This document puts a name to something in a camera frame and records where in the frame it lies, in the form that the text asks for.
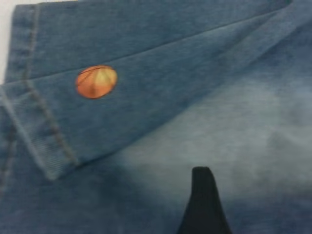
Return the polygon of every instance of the seam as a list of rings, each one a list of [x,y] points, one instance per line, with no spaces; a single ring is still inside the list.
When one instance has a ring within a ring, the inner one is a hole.
[[[5,159],[3,167],[0,170],[0,202],[1,202],[1,199],[3,198],[4,188],[6,186],[6,182],[10,174],[10,169],[12,168],[12,164],[13,164],[13,157],[14,157],[13,146],[14,146],[14,139],[15,139],[14,135],[15,135],[15,129],[12,126],[8,134],[7,157]]]
[[[146,49],[146,50],[143,50],[143,51],[140,51],[140,52],[137,52],[137,53],[134,53],[134,54],[130,54],[130,55],[126,55],[126,56],[122,56],[122,57],[119,57],[119,58],[115,58],[115,59],[112,59],[112,60],[108,60],[108,61],[103,61],[103,62],[100,62],[99,64],[108,64],[108,63],[112,63],[112,62],[115,62],[115,61],[118,61],[118,60],[121,60],[121,59],[129,59],[131,57],[135,57],[135,56],[138,56],[138,55],[141,55],[141,54],[144,54],[144,53],[148,53],[150,51],[153,51],[153,50],[156,50],[156,49],[159,49],[161,47],[165,47],[165,46],[168,46],[168,45],[171,45],[171,44],[175,44],[175,43],[178,43],[178,42],[181,42],[181,41],[184,41],[184,40],[187,40],[187,39],[191,39],[193,37],[196,37],[196,36],[199,36],[199,35],[202,35],[202,34],[205,34],[205,33],[208,33],[210,31],[214,31],[214,30],[218,30],[218,29],[221,29],[223,27],[227,27],[227,26],[230,26],[230,25],[233,25],[233,24],[236,24],[236,23],[243,23],[243,22],[246,22],[246,21],[249,21],[249,20],[253,20],[253,19],[256,19],[256,18],[261,18],[261,17],[264,17],[264,16],[267,16],[267,15],[273,15],[287,7],[289,7],[290,4],[286,5],[285,7],[282,7],[280,9],[277,9],[275,11],[270,11],[270,12],[267,12],[267,13],[264,13],[264,14],[261,14],[261,15],[257,15],[257,16],[253,16],[253,17],[250,17],[250,18],[246,18],[246,19],[243,19],[243,20],[237,20],[237,21],[234,21],[234,22],[231,22],[231,23],[228,23],[228,24],[224,24],[222,26],[218,26],[218,27],[215,27],[215,28],[211,28],[207,31],[203,31],[203,32],[200,32],[200,33],[197,33],[197,34],[194,34],[194,35],[191,35],[191,36],[188,36],[188,37],[185,37],[185,38],[181,38],[181,39],[178,39],[178,40],[174,40],[174,41],[171,41],[171,42],[168,42],[168,43],[165,43],[165,44],[162,44],[162,45],[159,45],[159,46],[156,46],[156,47],[153,47],[153,48],[150,48],[150,49]],[[45,77],[49,77],[49,76],[54,76],[54,75],[58,75],[58,74],[62,74],[62,73],[65,73],[65,72],[72,72],[72,71],[79,71],[79,70],[82,70],[82,69],[86,69],[88,67],[90,67],[91,65],[89,66],[85,66],[85,67],[81,67],[81,68],[75,68],[75,69],[68,69],[68,70],[64,70],[64,71],[61,71],[61,72],[57,72],[57,73],[52,73],[52,74],[49,74],[49,75],[44,75],[44,76],[40,76],[40,77],[34,77],[34,78],[31,78],[31,79],[38,79],[38,78],[45,78]]]
[[[34,26],[33,26],[33,29],[31,30],[31,35],[30,35],[31,42],[30,42],[30,48],[29,48],[28,64],[27,64],[24,76],[22,77],[22,81],[25,83],[25,86],[27,87],[31,96],[34,98],[34,100],[37,101],[39,108],[42,110],[43,115],[45,116],[48,123],[50,124],[50,128],[51,128],[52,133],[56,139],[56,142],[63,149],[68,160],[70,162],[72,162],[75,166],[79,166],[80,162],[75,157],[72,149],[69,147],[69,145],[63,139],[63,137],[60,133],[59,127],[58,127],[56,121],[54,120],[52,113],[49,112],[48,108],[46,107],[46,103],[40,97],[39,93],[36,91],[35,87],[31,84],[31,82],[29,80],[31,67],[32,67],[32,56],[34,53],[34,49],[35,49],[35,45],[36,45],[36,36],[37,36],[37,32],[38,32],[39,10],[40,10],[39,4],[36,4],[35,5],[35,13],[34,13],[34,23],[33,23]]]

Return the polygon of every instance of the stitching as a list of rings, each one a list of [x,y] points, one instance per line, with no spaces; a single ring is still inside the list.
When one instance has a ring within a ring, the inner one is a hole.
[[[12,168],[12,164],[13,164],[13,149],[14,149],[14,135],[15,135],[15,129],[12,126],[11,130],[8,134],[8,147],[7,147],[7,157],[6,160],[3,164],[3,167],[1,168],[0,171],[0,200],[3,198],[3,194],[4,194],[4,188],[7,182],[7,178],[10,174],[10,169]]]
[[[42,110],[43,115],[46,117],[48,122],[50,123],[51,130],[53,132],[53,135],[55,136],[55,139],[57,143],[61,146],[63,149],[66,157],[71,161],[75,166],[80,165],[79,161],[77,158],[74,156],[73,151],[71,148],[67,145],[65,140],[63,139],[59,127],[56,123],[56,121],[53,118],[53,115],[48,111],[48,108],[46,107],[46,103],[44,102],[43,99],[41,99],[39,93],[36,91],[34,86],[31,84],[29,77],[30,77],[30,72],[31,72],[31,67],[32,67],[32,55],[34,53],[35,49],[35,44],[36,44],[36,35],[38,32],[38,21],[39,21],[39,4],[35,6],[35,13],[34,13],[34,27],[33,30],[31,31],[31,42],[30,42],[30,49],[29,49],[29,60],[27,64],[27,68],[25,71],[24,76],[22,77],[22,81],[24,81],[26,87],[28,88],[30,94],[32,97],[37,101],[39,108]]]

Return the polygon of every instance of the denim shirt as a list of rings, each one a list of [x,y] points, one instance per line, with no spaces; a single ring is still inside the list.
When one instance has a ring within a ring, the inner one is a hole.
[[[0,233],[176,234],[208,166],[234,234],[312,233],[312,1],[16,7]],[[87,99],[90,66],[118,74]]]

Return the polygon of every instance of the denim fabric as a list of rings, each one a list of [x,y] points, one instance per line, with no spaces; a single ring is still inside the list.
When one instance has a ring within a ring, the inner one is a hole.
[[[175,234],[194,166],[233,233],[311,233],[311,20],[309,0],[18,6],[2,233]],[[85,99],[75,79],[99,64],[118,83]]]

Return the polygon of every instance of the orange seashell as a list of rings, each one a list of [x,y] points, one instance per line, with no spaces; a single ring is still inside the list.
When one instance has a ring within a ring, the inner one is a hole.
[[[76,79],[76,89],[85,98],[100,98],[108,94],[117,82],[116,71],[99,65],[83,70]]]

